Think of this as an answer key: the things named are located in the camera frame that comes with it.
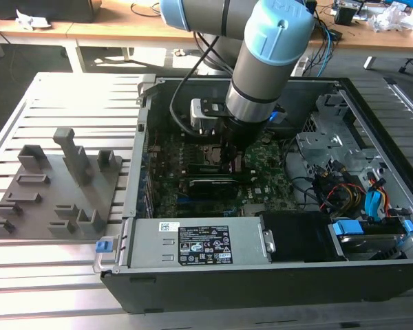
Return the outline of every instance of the electronic equipment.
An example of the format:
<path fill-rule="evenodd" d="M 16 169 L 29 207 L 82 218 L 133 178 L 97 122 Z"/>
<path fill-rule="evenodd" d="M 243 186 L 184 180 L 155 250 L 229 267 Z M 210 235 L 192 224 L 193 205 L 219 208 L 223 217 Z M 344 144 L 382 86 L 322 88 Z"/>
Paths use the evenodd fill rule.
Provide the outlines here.
<path fill-rule="evenodd" d="M 340 3 L 335 15 L 335 24 L 349 26 L 352 23 L 353 16 L 357 12 L 357 5 L 353 5 L 351 3 Z"/>
<path fill-rule="evenodd" d="M 413 169 L 349 80 L 290 79 L 288 119 L 270 121 L 228 171 L 216 135 L 171 121 L 179 82 L 149 80 L 123 228 L 97 245 L 116 253 L 114 265 L 99 254 L 96 270 L 125 311 L 377 301 L 413 288 Z M 188 80 L 180 115 L 198 98 L 222 103 L 229 83 Z"/>
<path fill-rule="evenodd" d="M 15 19 L 17 10 L 48 21 L 91 23 L 101 0 L 0 0 L 0 19 Z"/>

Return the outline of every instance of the blue latch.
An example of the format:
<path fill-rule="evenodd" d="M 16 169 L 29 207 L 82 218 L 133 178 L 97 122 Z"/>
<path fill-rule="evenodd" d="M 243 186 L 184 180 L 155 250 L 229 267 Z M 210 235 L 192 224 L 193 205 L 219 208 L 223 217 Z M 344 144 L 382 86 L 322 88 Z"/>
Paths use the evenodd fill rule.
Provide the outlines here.
<path fill-rule="evenodd" d="M 96 242 L 96 253 L 113 252 L 113 241 L 98 241 Z"/>
<path fill-rule="evenodd" d="M 372 217 L 375 220 L 375 222 L 381 221 L 381 219 L 378 217 L 378 209 L 380 204 L 381 193 L 376 190 L 372 190 L 366 194 L 364 210 L 369 217 Z"/>
<path fill-rule="evenodd" d="M 413 232 L 413 223 L 411 220 L 404 220 L 403 225 L 405 230 L 407 230 L 407 234 Z"/>
<path fill-rule="evenodd" d="M 338 220 L 332 227 L 337 236 L 364 234 L 363 228 L 358 220 Z"/>

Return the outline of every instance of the blue plastic tab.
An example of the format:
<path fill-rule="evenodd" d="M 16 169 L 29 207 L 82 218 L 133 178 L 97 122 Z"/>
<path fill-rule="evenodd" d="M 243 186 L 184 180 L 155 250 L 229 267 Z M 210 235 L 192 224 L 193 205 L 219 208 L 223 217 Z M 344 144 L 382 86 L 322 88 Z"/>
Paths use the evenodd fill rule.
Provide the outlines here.
<path fill-rule="evenodd" d="M 182 0 L 160 0 L 159 8 L 160 16 L 165 24 L 180 30 L 190 31 Z"/>
<path fill-rule="evenodd" d="M 113 252 L 112 241 L 99 241 L 96 242 L 96 253 L 110 253 Z"/>
<path fill-rule="evenodd" d="M 269 65 L 288 65 L 308 47 L 314 18 L 296 0 L 259 0 L 245 26 L 245 43 L 254 57 Z"/>
<path fill-rule="evenodd" d="M 364 234 L 363 228 L 358 220 L 338 220 L 332 227 L 337 236 Z"/>
<path fill-rule="evenodd" d="M 407 234 L 413 232 L 413 223 L 411 220 L 404 220 L 403 225 L 405 230 L 407 230 Z"/>
<path fill-rule="evenodd" d="M 372 217 L 375 220 L 375 222 L 381 221 L 381 218 L 378 216 L 378 209 L 380 204 L 381 194 L 379 192 L 372 190 L 366 194 L 364 210 L 369 217 Z"/>

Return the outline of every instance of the warning label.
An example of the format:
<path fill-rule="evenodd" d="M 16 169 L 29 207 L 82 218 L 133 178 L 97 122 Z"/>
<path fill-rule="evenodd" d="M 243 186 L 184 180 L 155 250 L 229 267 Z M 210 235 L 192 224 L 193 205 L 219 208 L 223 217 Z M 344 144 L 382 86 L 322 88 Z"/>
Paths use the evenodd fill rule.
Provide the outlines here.
<path fill-rule="evenodd" d="M 227 225 L 179 227 L 179 264 L 215 265 L 233 263 Z"/>

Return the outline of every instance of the light blue robot joint cap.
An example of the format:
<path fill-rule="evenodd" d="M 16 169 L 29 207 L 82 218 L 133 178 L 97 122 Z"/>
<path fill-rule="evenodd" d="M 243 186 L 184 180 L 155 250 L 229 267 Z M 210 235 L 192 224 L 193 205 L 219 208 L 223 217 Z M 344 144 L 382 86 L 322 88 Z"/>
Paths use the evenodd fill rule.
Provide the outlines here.
<path fill-rule="evenodd" d="M 160 0 L 159 7 L 165 24 L 180 30 L 190 31 L 182 0 Z"/>
<path fill-rule="evenodd" d="M 296 0 L 259 0 L 246 23 L 245 43 L 260 61 L 288 65 L 306 50 L 314 24 L 313 15 Z"/>

